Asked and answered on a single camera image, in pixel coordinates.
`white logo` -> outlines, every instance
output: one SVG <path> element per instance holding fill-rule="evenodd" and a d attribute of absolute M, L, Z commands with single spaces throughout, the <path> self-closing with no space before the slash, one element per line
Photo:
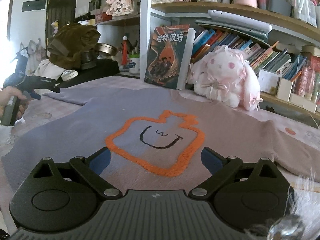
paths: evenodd
<path fill-rule="evenodd" d="M 153 196 L 154 198 L 158 198 L 158 197 L 160 197 L 160 194 L 155 193 L 155 194 L 153 194 L 152 196 Z"/>

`wooden shelf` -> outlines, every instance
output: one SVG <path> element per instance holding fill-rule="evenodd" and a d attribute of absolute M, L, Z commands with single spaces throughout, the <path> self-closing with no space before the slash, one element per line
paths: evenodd
<path fill-rule="evenodd" d="M 237 15 L 242 15 L 255 20 L 277 25 L 320 42 L 320 30 L 300 20 L 282 14 L 253 8 L 246 5 L 225 4 L 218 2 L 173 2 L 152 4 L 155 10 L 164 13 L 207 13 L 208 10 L 218 10 Z"/>
<path fill-rule="evenodd" d="M 132 26 L 132 25 L 140 25 L 140 14 L 123 17 L 121 19 L 112 19 L 106 22 L 100 22 L 96 25 L 113 25 L 113 26 Z"/>
<path fill-rule="evenodd" d="M 297 111 L 303 114 L 310 114 L 314 119 L 320 120 L 320 113 L 316 111 L 315 113 L 310 112 L 302 107 L 296 106 L 288 101 L 280 100 L 279 98 L 276 98 L 273 95 L 261 92 L 260 97 L 267 102 L 273 103 L 275 105 L 286 107 L 287 109 L 291 109 L 293 111 Z"/>

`red book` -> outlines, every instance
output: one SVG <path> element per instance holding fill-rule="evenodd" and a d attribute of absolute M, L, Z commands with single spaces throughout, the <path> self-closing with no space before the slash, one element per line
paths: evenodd
<path fill-rule="evenodd" d="M 212 35 L 212 37 L 208 39 L 208 41 L 204 45 L 202 45 L 200 49 L 198 49 L 198 51 L 192 56 L 192 59 L 196 58 L 199 55 L 199 53 L 204 49 L 204 46 L 206 45 L 211 46 L 212 44 L 214 44 L 217 41 L 217 39 L 219 39 L 222 36 L 222 34 L 223 34 L 222 31 L 217 30 L 216 33 Z"/>

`orange outline design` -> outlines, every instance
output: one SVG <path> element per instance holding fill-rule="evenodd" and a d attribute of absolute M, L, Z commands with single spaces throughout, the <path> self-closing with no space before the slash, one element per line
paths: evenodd
<path fill-rule="evenodd" d="M 184 122 L 182 122 L 179 127 L 185 128 L 188 130 L 192 130 L 197 133 L 196 138 L 184 149 L 184 151 L 178 156 L 177 161 L 168 169 L 161 168 L 155 165 L 152 165 L 151 163 L 137 158 L 135 156 L 130 155 L 128 152 L 126 152 L 124 149 L 119 148 L 115 145 L 113 142 L 113 139 L 120 136 L 124 132 L 128 130 L 130 125 L 139 120 L 145 120 L 150 122 L 156 122 L 156 123 L 166 123 L 167 118 L 171 115 L 182 117 Z M 183 171 L 188 167 L 189 162 L 194 155 L 194 153 L 201 147 L 201 145 L 204 142 L 205 134 L 200 129 L 193 127 L 192 125 L 197 125 L 198 121 L 196 120 L 195 115 L 191 114 L 184 114 L 184 113 L 173 113 L 170 110 L 164 110 L 161 115 L 159 115 L 159 119 L 154 119 L 150 117 L 133 117 L 128 119 L 123 127 L 116 131 L 115 133 L 109 135 L 106 137 L 105 142 L 107 147 L 115 152 L 116 154 L 126 158 L 129 161 L 132 161 L 140 166 L 142 166 L 147 171 L 150 171 L 154 174 L 160 175 L 160 176 L 166 176 L 166 177 L 175 177 L 183 173 Z"/>

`metal screw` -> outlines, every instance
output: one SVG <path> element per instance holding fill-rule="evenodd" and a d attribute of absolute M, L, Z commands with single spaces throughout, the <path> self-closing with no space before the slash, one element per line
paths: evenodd
<path fill-rule="evenodd" d="M 120 193 L 120 191 L 116 188 L 108 188 L 103 193 L 108 197 L 115 197 Z"/>
<path fill-rule="evenodd" d="M 194 188 L 191 193 L 195 196 L 205 196 L 208 192 L 204 188 Z"/>

